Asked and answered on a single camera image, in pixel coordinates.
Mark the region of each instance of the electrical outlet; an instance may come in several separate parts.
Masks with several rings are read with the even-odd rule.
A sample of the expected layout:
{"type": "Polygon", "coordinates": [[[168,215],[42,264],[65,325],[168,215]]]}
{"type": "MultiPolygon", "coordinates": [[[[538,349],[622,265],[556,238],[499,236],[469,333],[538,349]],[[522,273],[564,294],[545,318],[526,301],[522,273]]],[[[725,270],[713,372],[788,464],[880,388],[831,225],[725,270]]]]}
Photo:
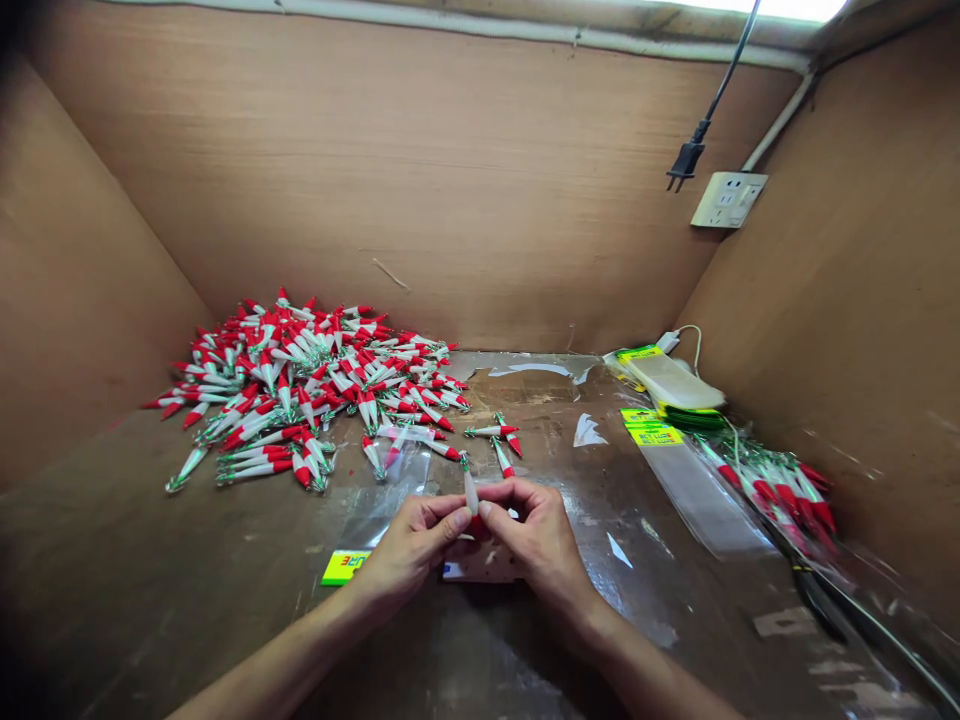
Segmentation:
{"type": "Polygon", "coordinates": [[[738,228],[767,184],[768,175],[714,173],[693,214],[691,225],[738,228]]]}

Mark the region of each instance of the white conduit pipe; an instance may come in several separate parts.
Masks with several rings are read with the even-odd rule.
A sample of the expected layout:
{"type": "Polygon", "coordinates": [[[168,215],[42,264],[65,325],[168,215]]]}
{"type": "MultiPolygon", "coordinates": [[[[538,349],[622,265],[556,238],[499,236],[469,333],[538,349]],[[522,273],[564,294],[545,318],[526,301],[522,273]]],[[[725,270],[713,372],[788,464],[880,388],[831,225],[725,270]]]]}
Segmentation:
{"type": "MultiPolygon", "coordinates": [[[[573,47],[611,50],[641,57],[698,62],[729,63],[736,45],[707,42],[661,42],[622,33],[591,30],[567,25],[547,25],[526,20],[500,20],[440,12],[403,5],[386,5],[363,0],[106,0],[121,5],[193,5],[216,10],[271,13],[274,15],[311,15],[330,20],[353,20],[376,25],[444,30],[465,35],[555,42],[573,47]]],[[[797,52],[764,47],[744,48],[740,62],[745,65],[790,70],[802,78],[797,91],[774,120],[759,145],[744,163],[743,171],[754,166],[800,107],[813,82],[810,59],[797,52]]]]}

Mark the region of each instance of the brown wooden panel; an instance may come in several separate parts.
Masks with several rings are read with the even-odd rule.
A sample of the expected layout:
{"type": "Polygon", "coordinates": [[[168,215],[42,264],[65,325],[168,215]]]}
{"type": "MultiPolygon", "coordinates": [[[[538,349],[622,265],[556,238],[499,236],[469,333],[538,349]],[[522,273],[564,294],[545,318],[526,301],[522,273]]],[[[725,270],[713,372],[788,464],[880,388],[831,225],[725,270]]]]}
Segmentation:
{"type": "Polygon", "coordinates": [[[700,191],[797,85],[739,70],[668,195],[720,65],[94,2],[60,6],[34,57],[216,313],[283,283],[483,349],[672,323],[716,247],[688,226],[700,191]]]}
{"type": "Polygon", "coordinates": [[[834,476],[845,534],[954,631],[958,31],[954,15],[827,75],[683,313],[704,377],[834,476]]]}
{"type": "Polygon", "coordinates": [[[36,73],[17,64],[4,89],[0,487],[158,393],[210,319],[36,73]]]}

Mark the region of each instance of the right hand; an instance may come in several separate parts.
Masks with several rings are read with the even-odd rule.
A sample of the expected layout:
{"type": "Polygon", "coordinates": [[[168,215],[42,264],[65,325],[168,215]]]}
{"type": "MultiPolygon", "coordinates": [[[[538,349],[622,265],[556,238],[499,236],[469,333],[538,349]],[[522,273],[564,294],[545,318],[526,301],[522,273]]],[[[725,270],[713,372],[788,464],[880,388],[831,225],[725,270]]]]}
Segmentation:
{"type": "Polygon", "coordinates": [[[600,594],[583,566],[563,497],[556,488],[513,478],[477,488],[480,517],[516,556],[527,583],[562,613],[583,612],[600,594]],[[504,509],[520,516],[514,520],[504,509]]]}

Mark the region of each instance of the yellow label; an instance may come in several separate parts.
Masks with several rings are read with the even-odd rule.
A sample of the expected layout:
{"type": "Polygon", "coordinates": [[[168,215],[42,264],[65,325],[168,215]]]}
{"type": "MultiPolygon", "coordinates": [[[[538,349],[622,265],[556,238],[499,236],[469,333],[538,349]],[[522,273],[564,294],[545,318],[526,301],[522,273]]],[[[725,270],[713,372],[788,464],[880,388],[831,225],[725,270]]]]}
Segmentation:
{"type": "Polygon", "coordinates": [[[334,550],[327,569],[323,571],[321,585],[346,585],[353,573],[363,567],[371,550],[334,550]]]}
{"type": "Polygon", "coordinates": [[[620,414],[623,416],[625,425],[638,422],[650,422],[651,420],[659,422],[656,412],[648,410],[647,408],[622,408],[620,414]]]}
{"type": "Polygon", "coordinates": [[[646,347],[637,348],[636,350],[624,350],[621,353],[617,353],[617,360],[620,361],[621,365],[626,365],[631,360],[656,357],[657,355],[663,355],[663,350],[656,345],[647,345],[646,347]]]}
{"type": "Polygon", "coordinates": [[[656,447],[657,445],[683,445],[683,435],[672,427],[663,425],[640,425],[628,427],[630,437],[639,447],[656,447]]]}

